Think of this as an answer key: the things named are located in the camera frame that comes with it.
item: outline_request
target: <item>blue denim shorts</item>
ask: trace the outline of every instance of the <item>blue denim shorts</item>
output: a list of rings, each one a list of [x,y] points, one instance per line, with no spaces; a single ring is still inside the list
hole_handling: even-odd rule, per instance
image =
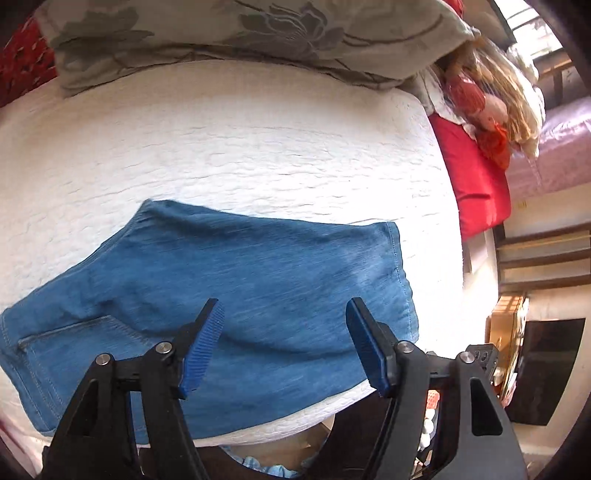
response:
[[[52,434],[94,357],[143,355],[209,297],[226,319],[205,378],[181,402],[193,438],[276,420],[365,379],[345,325],[362,297],[416,341],[398,229],[252,218],[147,200],[80,264],[0,317],[0,365],[37,430]],[[139,443],[148,441],[132,401]]]

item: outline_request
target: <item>mattress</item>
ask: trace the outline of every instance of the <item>mattress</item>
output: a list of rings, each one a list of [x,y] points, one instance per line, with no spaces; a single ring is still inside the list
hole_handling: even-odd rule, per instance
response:
[[[156,67],[63,99],[56,80],[0,110],[0,310],[90,255],[146,198],[252,216],[396,221],[419,346],[455,356],[462,334],[456,200],[420,102],[290,66]],[[4,372],[0,420],[41,465]],[[300,432],[368,395],[353,389],[196,445]]]
[[[540,134],[540,156],[515,153],[506,172],[513,201],[591,182],[591,97],[549,110]]]

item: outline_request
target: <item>gray pillowcase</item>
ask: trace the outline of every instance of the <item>gray pillowcase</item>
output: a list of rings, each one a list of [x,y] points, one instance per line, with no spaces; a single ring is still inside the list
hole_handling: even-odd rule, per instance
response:
[[[205,59],[293,64],[385,89],[473,39],[443,0],[278,2],[48,0],[36,17],[67,95]]]

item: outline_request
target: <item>screw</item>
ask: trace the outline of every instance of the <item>screw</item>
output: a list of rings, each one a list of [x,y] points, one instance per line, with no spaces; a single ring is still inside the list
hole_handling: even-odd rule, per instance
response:
[[[402,342],[398,342],[398,350],[402,353],[410,353],[414,350],[414,345],[411,342],[403,340]]]
[[[471,352],[460,353],[460,359],[462,360],[462,362],[464,362],[466,364],[471,364],[475,360],[474,355],[472,355]]]
[[[169,353],[173,349],[173,344],[170,342],[160,342],[156,345],[156,351],[158,353]]]
[[[95,362],[98,365],[106,365],[111,361],[111,356],[108,353],[102,353],[96,357]]]

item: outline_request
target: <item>pink bedding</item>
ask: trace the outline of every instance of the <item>pink bedding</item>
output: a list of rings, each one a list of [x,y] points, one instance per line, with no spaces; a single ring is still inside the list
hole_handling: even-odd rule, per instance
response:
[[[540,157],[514,154],[506,176],[512,201],[591,182],[591,97],[548,111]]]

